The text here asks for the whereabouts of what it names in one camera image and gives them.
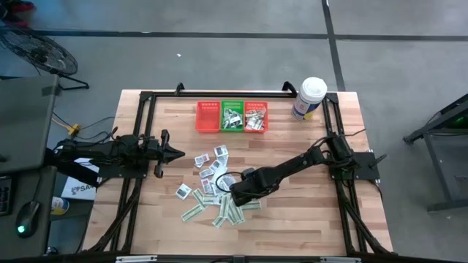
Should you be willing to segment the green plastic basket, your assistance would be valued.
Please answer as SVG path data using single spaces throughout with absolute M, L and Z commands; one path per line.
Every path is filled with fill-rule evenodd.
M 230 117 L 225 118 L 223 116 L 224 109 L 231 109 L 233 111 L 233 115 Z M 223 123 L 225 121 L 230 121 L 234 115 L 241 116 L 241 122 L 238 124 L 236 129 L 224 129 Z M 244 130 L 244 102 L 243 101 L 222 101 L 221 102 L 221 123 L 220 129 L 223 132 L 242 132 Z

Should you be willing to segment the yellow blue can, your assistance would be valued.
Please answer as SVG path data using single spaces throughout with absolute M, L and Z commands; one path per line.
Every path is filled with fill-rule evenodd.
M 52 216 L 63 216 L 69 209 L 69 201 L 61 197 L 53 197 L 50 214 Z

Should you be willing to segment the black floor fan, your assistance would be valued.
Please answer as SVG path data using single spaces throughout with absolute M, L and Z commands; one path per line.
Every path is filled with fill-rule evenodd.
M 39 35 L 30 28 L 2 26 L 0 43 L 36 69 L 80 83 L 69 88 L 59 85 L 62 90 L 90 89 L 87 82 L 72 77 L 78 72 L 78 62 L 75 57 L 51 38 Z

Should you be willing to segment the dark grey desk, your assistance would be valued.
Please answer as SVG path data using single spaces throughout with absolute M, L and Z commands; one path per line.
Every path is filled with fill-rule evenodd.
M 2 176 L 12 178 L 12 209 L 10 214 L 0 216 L 0 261 L 43 255 L 48 246 L 56 168 L 43 167 Z M 15 220 L 20 208 L 30 201 L 41 204 L 37 230 L 30 237 L 20 238 L 16 233 Z

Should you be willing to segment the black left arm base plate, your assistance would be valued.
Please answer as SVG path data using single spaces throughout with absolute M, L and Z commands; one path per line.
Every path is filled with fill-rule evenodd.
M 148 161 L 141 161 L 125 167 L 119 164 L 99 164 L 101 178 L 145 178 L 148 174 Z

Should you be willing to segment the grey desk panel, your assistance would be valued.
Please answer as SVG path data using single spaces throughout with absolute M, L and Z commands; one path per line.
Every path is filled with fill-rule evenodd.
M 56 75 L 0 80 L 0 174 L 41 167 L 58 82 Z

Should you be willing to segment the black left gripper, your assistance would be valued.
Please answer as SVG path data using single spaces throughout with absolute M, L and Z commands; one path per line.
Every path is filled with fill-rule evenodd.
M 164 172 L 162 166 L 164 164 L 168 164 L 185 156 L 183 151 L 168 145 L 169 138 L 168 130 L 163 129 L 159 140 L 155 136 L 150 136 L 146 143 L 146 158 L 148 160 L 157 161 L 154 168 L 154 175 L 157 178 L 163 178 Z

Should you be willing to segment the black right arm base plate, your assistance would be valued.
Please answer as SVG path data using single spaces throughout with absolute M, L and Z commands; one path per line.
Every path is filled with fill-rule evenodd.
M 376 157 L 373 152 L 356 152 L 353 162 L 345 167 L 329 167 L 334 180 L 376 180 L 380 181 L 377 165 L 387 157 L 386 154 Z

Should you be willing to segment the black keyboard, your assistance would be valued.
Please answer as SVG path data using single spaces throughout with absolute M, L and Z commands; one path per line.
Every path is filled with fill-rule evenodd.
M 0 177 L 0 216 L 6 216 L 12 209 L 12 178 Z

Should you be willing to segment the black metal cart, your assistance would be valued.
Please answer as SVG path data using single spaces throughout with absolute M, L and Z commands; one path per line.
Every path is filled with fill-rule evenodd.
M 445 200 L 430 213 L 468 207 L 468 94 L 437 111 L 421 128 L 403 137 L 411 145 L 422 139 L 428 149 Z

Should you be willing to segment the black computer mouse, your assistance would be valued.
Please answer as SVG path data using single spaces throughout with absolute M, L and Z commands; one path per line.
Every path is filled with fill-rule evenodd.
M 38 201 L 30 201 L 20 208 L 15 220 L 18 237 L 27 238 L 36 232 L 40 206 Z

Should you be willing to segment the black aluminium rig frame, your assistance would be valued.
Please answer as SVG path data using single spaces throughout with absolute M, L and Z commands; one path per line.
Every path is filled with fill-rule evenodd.
M 245 222 L 228 217 L 216 228 L 220 199 L 229 191 L 222 176 L 236 182 L 248 168 L 274 167 L 306 152 L 331 132 L 346 134 L 355 152 L 371 152 L 358 96 L 329 92 L 312 119 L 292 114 L 296 97 L 288 91 L 124 90 L 114 124 L 118 134 L 158 136 L 163 129 L 171 147 L 185 156 L 164 164 L 163 178 L 149 163 L 143 179 L 114 178 L 97 189 L 83 250 L 73 259 L 84 263 L 384 263 L 393 252 L 378 189 L 367 180 L 334 180 L 329 167 L 317 165 L 285 178 L 279 189 L 259 200 L 260 210 L 242 210 Z M 195 129 L 198 101 L 261 101 L 268 103 L 265 133 Z M 214 148 L 226 145 L 227 172 L 215 184 L 224 194 L 205 194 L 199 172 L 215 161 Z M 207 153 L 200 168 L 195 157 Z M 181 216 L 198 205 L 192 192 L 176 196 L 182 184 L 216 197 L 214 205 L 191 221 Z M 230 205 L 235 205 L 230 195 Z

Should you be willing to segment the orange plastic basket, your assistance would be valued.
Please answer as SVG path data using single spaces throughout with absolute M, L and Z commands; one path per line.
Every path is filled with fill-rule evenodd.
M 220 130 L 220 101 L 198 101 L 195 129 L 200 133 L 217 133 Z
M 246 112 L 250 110 L 261 110 L 265 108 L 266 109 L 266 114 L 264 119 L 261 118 L 252 118 L 252 119 L 259 119 L 264 121 L 264 129 L 255 131 L 255 130 L 249 130 L 246 128 L 247 123 L 249 120 L 246 118 Z M 244 131 L 249 132 L 249 133 L 265 133 L 268 130 L 268 103 L 267 102 L 261 102 L 261 101 L 245 101 L 244 102 Z

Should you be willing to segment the white printed box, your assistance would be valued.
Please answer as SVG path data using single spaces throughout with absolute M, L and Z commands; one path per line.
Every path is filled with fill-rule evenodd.
M 79 158 L 75 159 L 75 163 L 85 167 L 93 172 L 98 172 L 99 167 L 91 164 L 89 159 Z M 61 198 L 65 199 L 79 199 L 86 201 L 94 201 L 96 197 L 96 188 L 88 184 L 82 183 L 79 180 L 68 177 L 61 193 Z

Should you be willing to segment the white wipes canister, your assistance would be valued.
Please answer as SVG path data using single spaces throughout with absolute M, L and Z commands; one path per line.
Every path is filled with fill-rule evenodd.
M 309 120 L 328 92 L 325 81 L 318 77 L 306 78 L 292 106 L 292 115 L 301 121 Z

